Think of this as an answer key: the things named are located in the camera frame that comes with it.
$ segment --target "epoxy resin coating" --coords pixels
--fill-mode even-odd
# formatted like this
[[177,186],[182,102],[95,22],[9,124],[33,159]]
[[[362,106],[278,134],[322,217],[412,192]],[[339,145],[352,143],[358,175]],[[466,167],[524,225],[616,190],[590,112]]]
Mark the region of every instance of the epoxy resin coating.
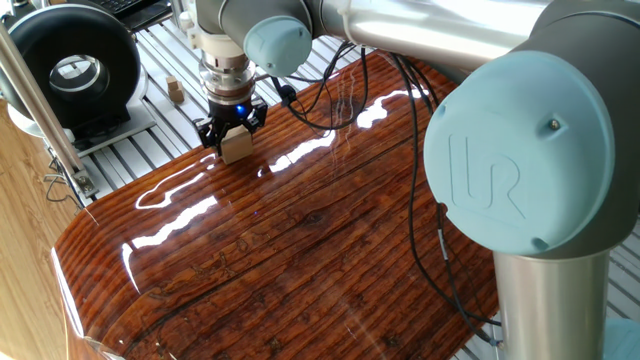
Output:
[[[70,358],[450,358],[471,333],[411,256],[408,93],[382,54],[368,65],[367,108],[349,128],[319,137],[278,106],[251,157],[225,166],[200,148],[80,213],[52,250]],[[440,98],[455,87],[427,75]],[[329,88],[337,124],[362,101],[359,63]],[[325,93],[309,120],[328,125],[331,112]],[[450,224],[445,234],[472,276],[450,253],[465,307],[479,312],[475,288],[492,315],[491,253]],[[422,164],[415,235],[449,293]]]

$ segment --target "black cable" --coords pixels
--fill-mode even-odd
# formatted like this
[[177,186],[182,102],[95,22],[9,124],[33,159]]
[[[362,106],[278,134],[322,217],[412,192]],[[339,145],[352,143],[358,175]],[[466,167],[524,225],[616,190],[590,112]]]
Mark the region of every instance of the black cable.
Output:
[[436,107],[438,105],[440,105],[440,100],[438,99],[438,95],[436,95],[435,89],[433,88],[433,86],[431,86],[431,82],[429,80],[427,80],[427,77],[422,73],[422,71],[420,71],[420,69],[416,66],[416,64],[414,64],[413,62],[409,61],[409,59],[407,59],[404,56],[400,56],[400,59],[402,59],[402,61],[405,63],[405,65],[407,65],[411,69],[413,69],[413,71],[415,71],[418,74],[418,76],[420,76],[420,79],[425,83],[425,85],[427,85],[427,89],[429,89],[429,92],[431,93],[431,96],[433,97],[433,102],[436,104]]
[[69,175],[67,174],[67,172],[64,170],[64,168],[58,161],[58,157],[53,155],[53,151],[51,149],[47,149],[47,151],[52,158],[51,162],[49,163],[49,168],[51,170],[56,171],[56,173],[64,176],[65,182],[67,183],[67,185],[69,186],[69,189],[71,189],[71,192],[73,193],[73,195],[75,195],[75,198],[77,200],[77,202],[74,201],[74,203],[79,209],[84,208],[84,205],[82,205],[82,200],[80,199],[80,195],[78,194],[78,192],[76,192],[76,189],[71,185],[72,184],[71,179],[69,178]]
[[[291,111],[291,114],[293,114],[293,116],[295,116],[298,120],[300,120],[301,122],[303,122],[307,126],[313,127],[315,129],[320,129],[320,130],[328,130],[328,131],[340,130],[340,129],[344,129],[344,128],[348,127],[349,125],[353,124],[358,119],[358,116],[360,116],[362,111],[364,111],[364,109],[366,107],[366,104],[367,104],[367,99],[369,97],[369,72],[367,70],[367,57],[366,57],[366,52],[365,52],[364,48],[362,48],[360,50],[360,61],[362,63],[361,64],[361,66],[362,66],[362,76],[364,78],[364,97],[363,97],[363,100],[362,100],[362,104],[360,105],[359,109],[353,114],[351,119],[347,120],[346,122],[343,122],[340,125],[334,126],[333,125],[333,110],[331,110],[331,124],[330,124],[330,126],[319,125],[319,124],[315,124],[315,123],[309,121],[306,118],[306,115],[309,113],[309,110],[301,113],[301,112],[295,110],[289,104],[287,106],[287,108],[289,108],[289,111]],[[317,103],[317,98],[318,97],[316,97],[316,101],[314,101],[313,105],[315,105]]]
[[[347,50],[346,52],[344,52],[342,55],[340,55],[340,56],[338,57],[338,59],[337,59],[337,60],[342,59],[342,58],[343,58],[343,57],[345,57],[348,53],[350,53],[351,51],[353,51],[353,49],[355,49],[355,48],[356,48],[356,46],[355,46],[355,45],[351,45],[351,46],[348,48],[348,50]],[[323,79],[307,79],[307,78],[303,78],[303,77],[295,76],[295,75],[289,75],[289,76],[287,76],[286,78],[288,78],[288,79],[293,79],[293,80],[298,80],[298,81],[302,81],[302,82],[306,82],[306,83],[309,83],[309,84],[318,84],[318,83],[321,83],[321,82],[323,82],[323,81],[326,81],[326,80],[324,80],[324,76],[323,76]]]
[[[316,104],[318,103],[318,100],[320,99],[320,94],[322,94],[322,90],[324,87],[327,86],[327,81],[329,80],[329,77],[331,77],[331,74],[333,74],[333,71],[336,68],[336,64],[338,63],[338,60],[340,59],[340,57],[342,56],[343,52],[345,50],[347,50],[348,48],[350,48],[352,45],[350,42],[348,41],[344,41],[340,47],[338,48],[338,51],[336,51],[336,53],[333,55],[333,58],[331,59],[331,61],[329,62],[329,65],[327,65],[327,68],[324,70],[324,74],[322,75],[322,82],[320,85],[320,88],[318,89],[318,93],[316,93],[316,96],[313,100],[313,103],[311,104],[311,106],[309,106],[307,108],[307,111],[305,112],[305,114],[309,114],[311,111],[313,111],[313,109],[315,108]],[[297,114],[302,116],[303,114],[296,111],[295,109],[291,108],[290,106],[288,106],[289,111],[291,111],[291,113],[293,114]]]
[[456,306],[458,307],[458,310],[460,312],[460,315],[462,315],[464,322],[467,323],[467,326],[471,329],[471,331],[473,331],[476,335],[478,335],[478,337],[482,339],[484,342],[489,343],[491,346],[498,346],[498,344],[500,343],[499,341],[489,336],[486,332],[484,332],[484,330],[478,329],[475,326],[473,326],[473,324],[471,323],[471,320],[469,320],[469,316],[467,316],[467,312],[464,310],[464,307],[460,302],[460,297],[458,296],[458,290],[456,290],[456,282],[454,280],[453,273],[451,271],[451,264],[449,263],[449,259],[445,258],[444,263],[445,263],[445,267],[447,268],[447,276],[449,277],[449,285],[451,285],[453,298],[456,301]]
[[[456,302],[455,300],[451,299],[444,291],[442,291],[442,289],[435,283],[435,281],[431,278],[431,276],[429,275],[427,270],[424,268],[424,265],[422,265],[422,261],[420,260],[420,256],[418,255],[418,250],[417,250],[417,247],[416,247],[416,241],[415,241],[415,236],[414,236],[414,229],[413,229],[414,228],[414,226],[413,226],[413,203],[414,203],[414,198],[415,198],[415,188],[416,188],[416,180],[417,180],[417,174],[418,174],[418,163],[419,163],[419,157],[420,157],[419,156],[419,151],[418,151],[418,132],[419,132],[418,131],[418,116],[417,116],[417,111],[416,111],[416,106],[415,106],[415,100],[413,99],[413,96],[411,95],[412,89],[411,89],[411,83],[409,81],[408,75],[405,73],[402,65],[400,64],[400,60],[398,59],[398,57],[395,54],[390,54],[390,55],[393,58],[393,61],[394,61],[395,65],[396,65],[396,67],[398,68],[398,71],[400,72],[400,76],[402,77],[402,80],[405,83],[405,87],[409,91],[409,103],[411,105],[411,110],[412,110],[411,116],[412,116],[412,120],[413,120],[413,173],[412,173],[412,177],[411,177],[411,192],[410,192],[410,195],[409,195],[409,207],[408,207],[409,217],[408,217],[408,223],[409,223],[409,241],[411,243],[411,252],[413,254],[413,258],[414,258],[414,260],[416,262],[416,265],[418,266],[418,269],[422,273],[423,277],[427,280],[429,285],[436,291],[436,293],[438,293],[438,295],[440,295],[440,297],[445,299],[449,304],[454,306],[460,312],[464,313],[465,317],[467,317],[467,318],[471,317],[471,318],[474,318],[476,320],[479,320],[479,321],[482,321],[482,322],[485,322],[485,323],[488,323],[488,324],[501,326],[501,324],[499,322],[497,322],[497,321],[488,319],[486,317],[479,316],[477,314],[474,314],[472,312],[469,312],[469,311],[465,310],[461,306],[458,306],[458,302]],[[438,216],[438,227],[441,228],[441,225],[442,225],[442,218],[440,216]]]
[[[440,100],[438,99],[438,96],[436,95],[435,90],[431,86],[431,83],[429,82],[429,80],[427,80],[426,76],[424,76],[422,71],[413,62],[409,61],[404,56],[398,55],[398,58],[402,61],[404,67],[406,68],[407,72],[409,73],[409,75],[411,77],[411,80],[412,80],[411,82],[415,85],[415,87],[420,92],[420,96],[421,96],[423,102],[429,108],[429,111],[431,112],[431,114],[433,114],[433,108],[431,107],[431,101],[429,101],[429,98],[424,94],[424,91],[422,90],[422,88],[420,86],[420,82],[416,78],[415,73],[418,73],[418,75],[420,76],[421,80],[426,84],[427,88],[429,89],[429,91],[430,91],[430,93],[431,93],[431,95],[433,97],[433,102],[436,104],[436,106],[438,106],[438,105],[440,105]],[[444,223],[443,223],[444,215],[442,213],[442,204],[440,204],[440,203],[437,204],[437,213],[438,213],[438,215],[437,215],[438,216],[438,229],[439,230],[443,230],[444,229]],[[462,261],[460,261],[460,258],[458,256],[458,254],[453,250],[453,248],[451,246],[449,246],[449,244],[446,241],[446,238],[444,237],[444,233],[442,233],[442,240],[444,242],[444,245],[447,248],[449,248],[449,251],[451,251],[454,254],[456,261],[460,264],[460,267],[466,273],[467,279],[471,283],[471,287],[472,287],[472,290],[473,290],[473,298],[474,298],[474,300],[476,302],[476,305],[478,306],[478,310],[480,311],[480,314],[482,316],[484,316],[484,317],[487,317],[486,314],[482,311],[482,306],[480,305],[480,299],[478,299],[478,291],[476,290],[475,286],[473,285],[473,281],[471,280],[471,275],[469,274],[469,269],[467,269],[467,267],[462,263]]]
[[469,77],[469,74],[453,66],[427,62],[424,60],[422,63],[437,71],[439,74],[444,75],[447,80],[456,85],[462,84]]
[[[304,112],[304,104],[302,103],[302,101],[296,99],[296,102],[300,105],[300,107],[302,108],[302,111]],[[314,129],[313,127],[311,127],[311,126],[309,126],[309,129],[311,129],[311,131],[313,131],[313,133],[316,134],[316,136],[319,137],[319,138],[325,138],[325,137],[330,135],[329,132],[325,133],[324,135],[320,135],[320,134],[318,134],[318,131],[316,129]]]

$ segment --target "small wooden block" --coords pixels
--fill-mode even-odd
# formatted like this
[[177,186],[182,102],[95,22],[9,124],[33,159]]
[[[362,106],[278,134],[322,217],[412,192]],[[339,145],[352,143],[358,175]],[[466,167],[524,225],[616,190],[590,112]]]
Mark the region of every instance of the small wooden block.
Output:
[[167,77],[167,87],[169,88],[169,91],[178,90],[179,84],[180,82],[175,76]]
[[229,130],[220,146],[222,160],[227,165],[253,154],[253,138],[242,125]]
[[184,102],[184,88],[180,81],[178,81],[178,88],[176,90],[169,89],[169,98],[174,103],[180,104]]

